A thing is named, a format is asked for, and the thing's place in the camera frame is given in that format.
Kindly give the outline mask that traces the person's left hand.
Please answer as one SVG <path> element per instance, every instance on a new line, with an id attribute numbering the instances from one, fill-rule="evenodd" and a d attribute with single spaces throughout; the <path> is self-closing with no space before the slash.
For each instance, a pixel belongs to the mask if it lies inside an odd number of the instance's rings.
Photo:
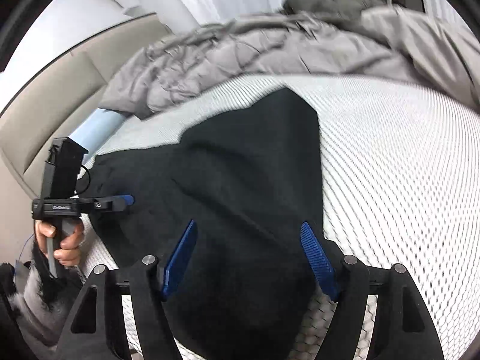
<path id="1" fill-rule="evenodd" d="M 73 219 L 72 234 L 65 236 L 60 242 L 60 247 L 54 251 L 55 259 L 64 267 L 74 267 L 80 263 L 80 244 L 84 240 L 84 225 L 80 219 Z M 34 231 L 39 250 L 47 257 L 47 240 L 54 238 L 57 231 L 50 223 L 36 220 Z"/>

